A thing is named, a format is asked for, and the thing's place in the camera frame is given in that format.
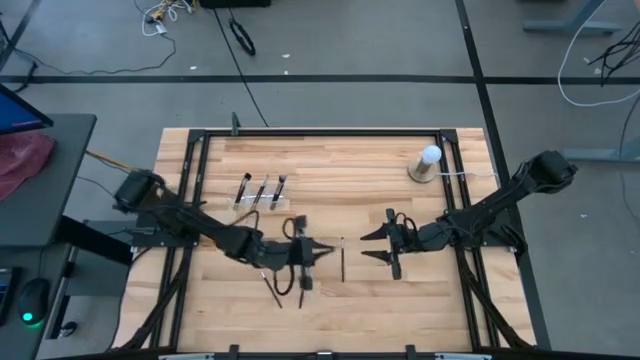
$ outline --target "gray floor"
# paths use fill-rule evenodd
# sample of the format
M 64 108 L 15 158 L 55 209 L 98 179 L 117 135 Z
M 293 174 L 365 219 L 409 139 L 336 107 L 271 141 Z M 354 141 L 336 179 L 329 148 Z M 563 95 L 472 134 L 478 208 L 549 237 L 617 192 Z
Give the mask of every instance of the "gray floor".
M 569 38 L 525 34 L 521 23 L 568 16 L 580 3 L 466 0 L 485 75 L 556 76 Z M 10 31 L 27 6 L 18 0 L 0 4 Z M 472 74 L 453 1 L 275 0 L 271 8 L 238 9 L 235 15 L 259 52 L 249 58 L 236 47 L 246 74 Z M 631 0 L 613 0 L 597 19 L 619 22 L 626 33 L 639 16 Z M 167 28 L 178 53 L 165 67 L 138 75 L 236 75 L 212 17 L 181 12 Z M 595 76 L 584 58 L 619 37 L 579 39 L 565 74 Z M 142 67 L 171 50 L 168 42 L 140 34 L 140 14 L 129 0 L 43 0 L 19 47 L 65 70 Z M 28 66 L 13 55 L 1 74 L 24 74 Z M 38 74 L 59 75 L 42 67 Z M 640 71 L 631 66 L 621 75 Z M 636 88 L 568 86 L 567 93 L 590 102 Z M 484 126 L 474 85 L 272 83 L 251 89 L 272 126 Z M 617 146 L 631 106 L 577 108 L 552 85 L 492 85 L 489 93 L 511 170 L 544 149 Z M 22 96 L 47 113 L 96 114 L 90 148 L 140 167 L 153 165 L 164 127 L 223 126 L 232 111 L 243 125 L 261 126 L 241 84 L 46 84 L 32 85 Z M 628 138 L 640 135 L 638 117 Z M 520 206 L 551 343 L 557 350 L 640 355 L 640 225 L 624 207 L 620 182 L 624 174 L 629 203 L 640 214 L 640 170 L 579 166 L 567 190 L 532 196 Z M 81 174 L 109 189 L 122 180 L 91 159 Z M 66 212 L 78 219 L 123 219 L 110 204 L 106 194 L 79 181 Z M 81 320 L 79 333 L 46 344 L 41 355 L 103 350 L 116 326 L 116 290 L 72 304 L 68 319 Z M 86 312 L 96 318 L 87 322 Z

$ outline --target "monitor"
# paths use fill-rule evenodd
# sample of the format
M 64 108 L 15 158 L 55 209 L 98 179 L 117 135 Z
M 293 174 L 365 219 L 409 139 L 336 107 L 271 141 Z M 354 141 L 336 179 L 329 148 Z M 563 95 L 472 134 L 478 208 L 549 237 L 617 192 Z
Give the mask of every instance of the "monitor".
M 53 126 L 53 121 L 0 85 L 0 135 Z

